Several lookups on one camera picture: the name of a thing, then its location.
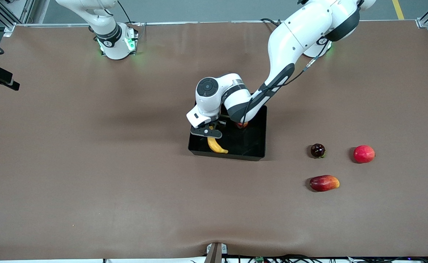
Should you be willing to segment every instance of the dark purple fruit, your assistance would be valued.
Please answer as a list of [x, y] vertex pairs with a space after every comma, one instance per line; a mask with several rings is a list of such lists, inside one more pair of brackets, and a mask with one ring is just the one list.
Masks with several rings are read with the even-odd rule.
[[313, 155], [314, 158], [324, 158], [325, 153], [326, 149], [324, 145], [316, 143], [311, 146], [311, 155]]

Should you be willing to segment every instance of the brown table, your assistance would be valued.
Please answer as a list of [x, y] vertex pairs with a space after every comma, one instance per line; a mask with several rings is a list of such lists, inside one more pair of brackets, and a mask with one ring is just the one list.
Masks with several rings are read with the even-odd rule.
[[[17, 27], [0, 56], [21, 84], [0, 87], [0, 259], [198, 256], [213, 241], [231, 254], [428, 256], [428, 32], [414, 21], [362, 22], [282, 88], [262, 161], [187, 150], [197, 82], [236, 72], [256, 90], [269, 34], [148, 26], [136, 56], [112, 61], [87, 28]], [[327, 158], [307, 155], [313, 143]], [[350, 159], [361, 144], [372, 163]], [[341, 187], [309, 191], [323, 174]]]

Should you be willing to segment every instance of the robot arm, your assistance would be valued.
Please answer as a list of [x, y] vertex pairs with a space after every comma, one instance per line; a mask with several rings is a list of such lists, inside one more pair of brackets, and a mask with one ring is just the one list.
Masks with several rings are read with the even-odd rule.
[[100, 49], [112, 60], [120, 60], [136, 52], [137, 31], [124, 23], [117, 23], [106, 12], [117, 0], [56, 0], [82, 17], [97, 36]]
[[[269, 37], [270, 72], [259, 89], [251, 95], [236, 74], [204, 78], [197, 85], [197, 105], [187, 114], [189, 122], [194, 128], [198, 128], [215, 121], [219, 116], [221, 103], [224, 103], [232, 121], [248, 122], [276, 94], [281, 85], [289, 80], [294, 73], [295, 63], [303, 52], [320, 39], [338, 41], [350, 35], [359, 22], [359, 5], [366, 3], [365, 8], [369, 8], [374, 2], [375, 0], [309, 0]], [[204, 85], [207, 82], [219, 82], [221, 85], [209, 89]], [[194, 134], [212, 136], [209, 131]]]

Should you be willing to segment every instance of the banana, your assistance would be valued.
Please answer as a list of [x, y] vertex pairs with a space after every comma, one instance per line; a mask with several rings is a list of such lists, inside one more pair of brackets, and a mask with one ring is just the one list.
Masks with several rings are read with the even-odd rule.
[[224, 148], [220, 147], [215, 138], [207, 137], [207, 144], [214, 153], [228, 153], [228, 150], [225, 150]]

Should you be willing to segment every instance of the black tray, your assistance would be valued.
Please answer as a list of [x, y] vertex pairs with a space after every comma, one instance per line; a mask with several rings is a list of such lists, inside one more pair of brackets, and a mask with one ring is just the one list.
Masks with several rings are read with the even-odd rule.
[[227, 110], [222, 105], [219, 120], [226, 125], [217, 125], [222, 132], [222, 138], [217, 139], [219, 145], [228, 150], [228, 153], [214, 153], [207, 144], [207, 138], [189, 134], [188, 150], [194, 155], [219, 157], [238, 160], [258, 161], [266, 154], [266, 121], [267, 107], [262, 106], [256, 116], [249, 121], [246, 128], [239, 129], [228, 117]]

